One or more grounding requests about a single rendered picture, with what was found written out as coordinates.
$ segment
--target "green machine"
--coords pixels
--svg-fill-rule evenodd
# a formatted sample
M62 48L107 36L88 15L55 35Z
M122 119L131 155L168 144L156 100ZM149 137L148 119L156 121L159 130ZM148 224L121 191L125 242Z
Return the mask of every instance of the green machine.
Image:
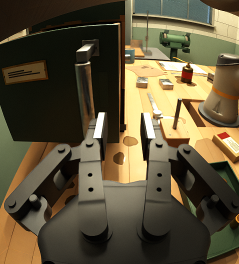
M166 48L170 48L170 60L176 62L174 57L177 57L178 49L182 50L184 53L190 53L190 35L191 33L186 33L185 35L172 35L169 34L169 30L165 30L160 33L160 44Z

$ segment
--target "tiled wall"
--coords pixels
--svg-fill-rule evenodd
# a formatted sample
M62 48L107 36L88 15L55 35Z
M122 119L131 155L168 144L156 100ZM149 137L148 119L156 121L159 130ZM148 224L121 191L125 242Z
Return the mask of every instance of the tiled wall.
M14 34L14 35L4 39L3 41L0 42L0 44L8 42L8 41L11 41L11 40L14 40L14 39L17 39L17 38L20 38L20 37L23 37L23 36L26 36L26 29L24 29L23 31L18 32L17 34Z
M132 27L146 28L145 17L133 16ZM205 26L181 20L149 18L149 28L168 29L199 34L239 45L239 17L228 12L214 9L214 26Z

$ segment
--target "wooden tabletop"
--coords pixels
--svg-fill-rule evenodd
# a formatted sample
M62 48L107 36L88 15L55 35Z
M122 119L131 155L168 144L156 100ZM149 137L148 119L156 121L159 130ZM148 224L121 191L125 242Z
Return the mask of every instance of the wooden tabletop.
M161 67L152 60L136 60L133 66L151 65L157 69ZM213 70L207 66L201 66L207 73ZM212 137L214 134L227 131L239 142L239 128L220 128L215 126L197 127L188 111L189 102L200 102L207 98L212 84L207 77L193 76L196 86L177 83L175 74L168 71L167 75L148 78L147 88L137 88L137 75L125 70L125 132L120 133L119 144L108 144L106 148L105 162L102 163L104 180L130 183L146 179L147 164L143 161L140 124L141 113L148 112L153 118L153 108L147 96L151 93L157 107L164 116L174 116L177 99L182 98L180 117L185 122L184 126L190 136L189 144L209 162L229 161L239 179L239 161L232 163L221 151L214 152ZM174 84L173 90L162 90L159 79L170 79ZM18 184L30 173L30 171L57 145L58 143L32 143L23 159L6 197L18 186ZM58 202L52 208L56 214L65 203L78 194L78 177L74 179L74 186L67 189ZM181 195L177 183L171 177L171 193L181 203ZM20 227L4 210L0 209L0 264L41 264L40 251L37 237ZM214 264L239 264L239 248L227 255L209 260Z
M134 54L135 54L135 57L137 57L137 58L144 58L145 57L145 55L144 55L144 53L140 47L131 47L129 45L126 45L125 48L126 49L135 49Z

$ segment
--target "red label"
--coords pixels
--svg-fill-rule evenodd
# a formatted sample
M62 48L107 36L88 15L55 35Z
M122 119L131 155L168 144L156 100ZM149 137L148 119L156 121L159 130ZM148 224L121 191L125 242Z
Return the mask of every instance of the red label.
M221 140L224 140L226 138L229 138L230 135L227 132L221 133L217 135Z
M193 72L185 72L182 70L182 77L185 79L192 79L193 77Z

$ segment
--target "blue mug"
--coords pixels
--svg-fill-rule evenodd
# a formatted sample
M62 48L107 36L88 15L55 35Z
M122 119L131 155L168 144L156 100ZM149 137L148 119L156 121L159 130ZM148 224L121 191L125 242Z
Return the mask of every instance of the blue mug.
M125 61L127 64L133 64L135 60L135 49L125 48L125 55L130 55L130 61Z

